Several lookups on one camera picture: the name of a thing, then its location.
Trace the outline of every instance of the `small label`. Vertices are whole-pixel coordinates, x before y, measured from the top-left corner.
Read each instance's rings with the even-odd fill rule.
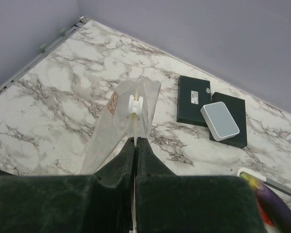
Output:
[[[198,92],[191,91],[191,103],[198,104]]]
[[[115,113],[117,100],[118,100],[118,94],[114,91],[112,96],[111,96],[111,99],[107,105],[107,109],[110,111],[110,113],[112,115],[114,115],[114,113]]]

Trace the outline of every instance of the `purple wall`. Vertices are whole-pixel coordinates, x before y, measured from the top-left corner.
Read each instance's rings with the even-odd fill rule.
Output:
[[[77,0],[0,0],[0,85],[79,19]]]
[[[291,0],[79,0],[82,15],[291,112]]]

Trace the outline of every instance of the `black box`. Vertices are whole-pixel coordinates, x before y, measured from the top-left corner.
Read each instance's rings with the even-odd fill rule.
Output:
[[[208,103],[211,103],[209,81],[180,76],[177,122],[207,127],[200,109]]]
[[[247,146],[247,124],[246,124],[246,107],[245,101],[233,96],[228,96],[215,92],[212,96],[212,102],[223,102],[227,109],[234,118],[240,133],[235,137],[231,137],[220,141],[221,143],[235,146],[238,148],[244,148]],[[210,133],[210,140],[215,141],[212,134]]]

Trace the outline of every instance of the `orange label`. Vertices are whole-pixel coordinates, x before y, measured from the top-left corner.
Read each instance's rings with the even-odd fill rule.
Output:
[[[114,115],[114,113],[115,113],[117,100],[118,100],[118,94],[114,91],[112,96],[111,96],[111,99],[107,105],[107,109],[110,111],[110,113],[112,115]]]

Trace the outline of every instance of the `marble countertop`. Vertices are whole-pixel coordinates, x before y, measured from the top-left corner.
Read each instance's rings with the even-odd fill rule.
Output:
[[[235,174],[247,167],[291,188],[291,115],[120,32],[89,21],[0,95],[0,170],[78,174],[114,87],[140,75],[162,83],[150,142],[178,175]],[[209,140],[208,128],[176,122],[178,77],[246,101],[248,146]]]

